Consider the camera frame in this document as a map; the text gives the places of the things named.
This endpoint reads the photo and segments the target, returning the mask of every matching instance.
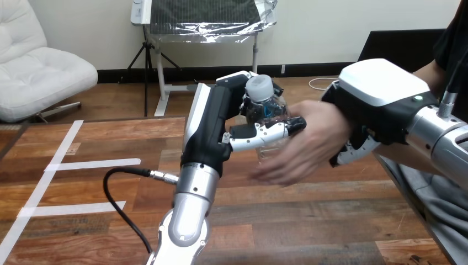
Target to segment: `white cushioned chair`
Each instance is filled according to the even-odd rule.
[[[47,47],[28,0],[0,0],[0,120],[41,118],[81,105],[44,109],[98,81],[96,69],[80,57]]]

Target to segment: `white cord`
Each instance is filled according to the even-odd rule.
[[[320,77],[320,78],[315,78],[315,79],[312,79],[311,81],[309,81],[309,87],[315,89],[315,90],[321,90],[321,91],[325,91],[327,90],[326,88],[318,88],[318,87],[314,87],[312,85],[312,82],[314,81],[317,81],[317,80],[338,80],[337,78],[329,78],[329,77]]]

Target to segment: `human arm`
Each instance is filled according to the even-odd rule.
[[[435,62],[415,75],[429,83],[433,91],[442,87],[444,71]],[[328,163],[350,138],[352,125],[335,105],[304,101],[291,107],[291,115],[303,116],[309,126],[291,139],[280,155],[259,165],[251,173],[252,178],[265,184],[294,184]],[[427,158],[407,145],[383,146],[377,153],[422,171],[438,173]]]

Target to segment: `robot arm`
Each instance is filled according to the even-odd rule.
[[[151,177],[176,184],[174,208],[159,226],[159,244],[146,264],[194,264],[207,244],[210,226],[207,216],[214,202],[222,164],[231,152],[245,151],[288,137],[303,128],[301,117],[265,125],[233,126],[225,121],[239,115],[245,101],[245,85],[255,76],[246,71],[216,81],[211,88],[199,84],[187,120],[179,177],[151,172]],[[282,89],[276,87],[276,94]]]
[[[367,60],[345,68],[322,100],[355,124],[351,139],[330,160],[333,166],[356,161],[380,144],[401,143],[468,190],[468,151],[462,147],[468,143],[468,125],[444,106],[439,109],[424,81],[386,60]]]

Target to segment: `white tape line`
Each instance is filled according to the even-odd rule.
[[[90,162],[77,162],[77,163],[62,163],[62,164],[50,164],[44,171],[60,171],[60,170],[74,170],[84,168],[101,168],[101,167],[121,167],[121,166],[133,166],[141,164],[141,160],[138,158],[129,159],[115,159],[115,160],[102,160],[102,161],[90,161]]]
[[[62,143],[55,152],[54,157],[50,161],[50,164],[60,164],[67,153],[68,148],[75,139],[76,134],[78,133],[81,125],[83,124],[82,120],[77,120],[73,123],[71,128],[69,129],[67,135],[63,139]],[[37,207],[39,202],[41,201],[42,196],[44,196],[47,187],[49,186],[52,178],[55,175],[55,171],[47,171],[44,172],[41,179],[39,180],[38,185],[34,189],[33,193],[29,197],[28,201],[24,205],[26,208],[34,208]],[[3,264],[8,255],[10,255],[14,245],[16,244],[19,236],[23,232],[26,224],[28,224],[30,216],[25,216],[21,218],[16,218],[15,222],[13,223],[12,227],[8,231],[7,235],[3,239],[2,243],[0,244],[0,264]]]
[[[125,206],[125,201],[116,202],[120,209]],[[18,216],[56,216],[56,215],[71,215],[71,214],[94,214],[106,213],[115,211],[111,203],[90,203],[77,205],[61,205],[61,206],[43,206],[34,208],[22,208]]]

